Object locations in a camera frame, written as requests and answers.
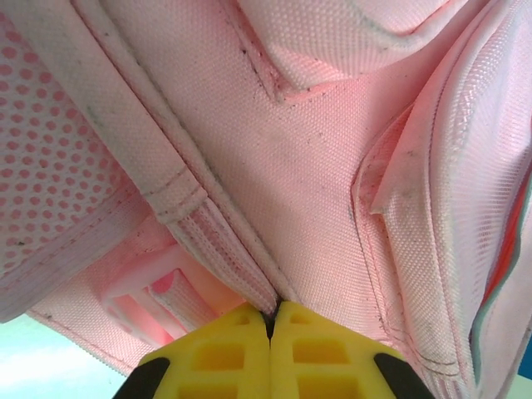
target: yellow object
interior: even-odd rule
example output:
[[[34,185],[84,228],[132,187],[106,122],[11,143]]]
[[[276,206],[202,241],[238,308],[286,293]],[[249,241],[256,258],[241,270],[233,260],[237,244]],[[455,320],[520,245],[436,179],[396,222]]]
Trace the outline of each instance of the yellow object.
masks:
[[[301,305],[282,303],[267,330],[242,305],[144,357],[115,399],[431,397],[399,353]]]

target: teal edge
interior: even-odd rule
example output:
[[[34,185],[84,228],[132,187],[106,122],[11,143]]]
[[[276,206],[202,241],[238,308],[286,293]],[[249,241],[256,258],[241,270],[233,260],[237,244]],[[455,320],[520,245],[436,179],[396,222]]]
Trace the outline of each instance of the teal edge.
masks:
[[[479,309],[479,312],[477,313],[475,317],[475,321],[473,322],[472,327],[472,339],[471,339],[471,354],[473,357],[473,369],[475,370],[475,382],[479,383],[480,378],[480,370],[482,367],[481,361],[480,361],[480,330],[482,328],[482,325],[484,324],[484,319],[486,314],[488,314],[488,311],[491,308],[491,305],[493,305],[493,302],[495,299],[499,296],[501,288],[505,285],[506,280],[508,280],[508,277],[511,275],[512,271],[515,268],[515,264],[517,264],[517,260],[520,256],[521,251],[521,232],[523,231],[523,224],[525,222],[526,215],[530,212],[530,209],[532,208],[532,203],[530,202],[530,197],[532,196],[532,175],[529,177],[529,183],[526,189],[526,196],[525,196],[525,202],[523,204],[523,210],[521,211],[520,220],[519,220],[519,233],[515,237],[515,246],[514,251],[512,253],[512,260],[510,263],[510,267],[508,269],[508,273],[500,280],[500,283],[495,287],[493,293],[490,295],[490,297],[487,299],[486,303]]]

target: yellow plastic piece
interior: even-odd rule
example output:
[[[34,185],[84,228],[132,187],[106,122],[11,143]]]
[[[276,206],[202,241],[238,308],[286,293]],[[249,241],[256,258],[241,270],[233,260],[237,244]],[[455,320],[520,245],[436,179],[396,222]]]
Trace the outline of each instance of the yellow plastic piece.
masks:
[[[401,358],[296,303],[281,304],[273,337],[245,304],[142,359],[170,360],[154,399],[395,399],[373,361]]]
[[[269,340],[264,320],[245,304],[145,356],[170,366],[154,399],[269,399]]]
[[[393,349],[307,308],[281,304],[270,349],[273,399],[395,399],[373,361]]]

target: pink backpack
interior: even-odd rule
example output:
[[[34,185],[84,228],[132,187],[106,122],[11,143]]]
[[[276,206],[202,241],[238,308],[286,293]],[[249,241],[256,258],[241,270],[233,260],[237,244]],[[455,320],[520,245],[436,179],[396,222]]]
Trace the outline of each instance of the pink backpack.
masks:
[[[244,300],[504,397],[532,322],[531,0],[2,0],[0,320],[121,372]]]

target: dotted mesh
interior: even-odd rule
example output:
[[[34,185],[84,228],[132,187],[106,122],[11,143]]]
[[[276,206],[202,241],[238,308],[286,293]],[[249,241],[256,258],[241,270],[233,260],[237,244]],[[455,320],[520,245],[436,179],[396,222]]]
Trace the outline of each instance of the dotted mesh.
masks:
[[[65,232],[124,172],[0,13],[0,276]]]

